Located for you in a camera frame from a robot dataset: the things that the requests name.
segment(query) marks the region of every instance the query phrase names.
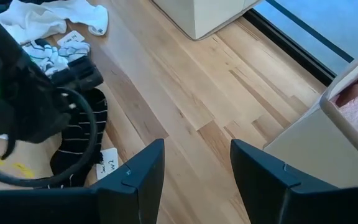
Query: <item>wooden floor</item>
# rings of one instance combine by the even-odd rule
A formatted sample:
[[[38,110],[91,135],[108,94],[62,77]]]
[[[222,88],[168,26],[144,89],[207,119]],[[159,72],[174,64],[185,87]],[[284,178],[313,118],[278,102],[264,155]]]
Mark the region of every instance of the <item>wooden floor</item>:
[[[194,42],[147,0],[91,3],[108,9],[107,35],[69,26],[91,44],[105,80],[103,148],[117,147],[122,163],[165,139],[159,224],[249,223],[232,175],[230,139],[262,148],[324,86],[243,18]]]

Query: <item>white furniture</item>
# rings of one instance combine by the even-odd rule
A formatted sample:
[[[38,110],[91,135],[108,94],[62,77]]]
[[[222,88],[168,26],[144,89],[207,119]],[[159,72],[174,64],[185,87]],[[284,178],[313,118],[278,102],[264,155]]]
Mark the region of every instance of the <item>white furniture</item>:
[[[358,186],[358,131],[331,101],[358,80],[358,62],[264,151],[337,187]]]
[[[260,0],[152,0],[193,40],[202,39],[243,15]]]

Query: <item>white label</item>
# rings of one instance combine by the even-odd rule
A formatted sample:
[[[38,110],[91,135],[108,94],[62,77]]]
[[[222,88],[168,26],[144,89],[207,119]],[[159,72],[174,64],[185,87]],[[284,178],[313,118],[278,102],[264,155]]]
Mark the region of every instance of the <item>white label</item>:
[[[2,134],[2,135],[0,135],[0,139],[5,139],[5,140],[7,140],[7,134]]]
[[[57,44],[59,46],[62,46],[63,44],[70,42],[70,41],[82,42],[84,40],[85,40],[85,38],[79,32],[73,30],[73,31],[69,32],[66,36],[64,36],[63,38],[58,40]]]
[[[103,161],[96,165],[96,178],[101,180],[118,168],[118,153],[116,148],[102,150]]]

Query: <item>blue floor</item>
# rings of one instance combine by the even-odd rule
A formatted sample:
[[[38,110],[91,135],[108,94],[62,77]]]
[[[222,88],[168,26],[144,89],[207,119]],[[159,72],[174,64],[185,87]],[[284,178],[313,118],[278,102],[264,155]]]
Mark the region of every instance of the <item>blue floor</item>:
[[[350,56],[355,59],[358,58],[358,1],[276,1]],[[255,9],[334,73],[341,73],[348,66],[345,60],[325,47],[269,3],[262,2]]]

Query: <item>pile of clothes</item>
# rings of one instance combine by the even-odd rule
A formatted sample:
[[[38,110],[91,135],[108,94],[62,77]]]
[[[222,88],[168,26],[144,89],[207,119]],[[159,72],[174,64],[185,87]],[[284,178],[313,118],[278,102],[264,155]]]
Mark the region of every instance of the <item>pile of clothes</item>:
[[[33,62],[50,77],[72,75],[78,72],[70,64],[87,61],[90,45],[80,41],[65,41],[60,48],[52,46],[44,38],[67,31],[66,20],[88,25],[93,35],[104,35],[108,28],[108,12],[102,6],[92,6],[86,0],[67,0],[50,2],[21,2],[13,0],[8,9],[0,13],[0,24],[13,38],[22,45]],[[80,93],[92,107],[98,127],[98,137],[94,154],[80,171],[69,179],[46,188],[82,187],[86,176],[94,164],[100,163],[103,157],[101,140],[107,121],[107,103],[103,93],[98,89],[80,89]],[[54,175],[60,174],[75,164],[87,147],[90,136],[90,121],[81,108],[73,108],[71,120],[62,131],[62,143],[50,160]]]

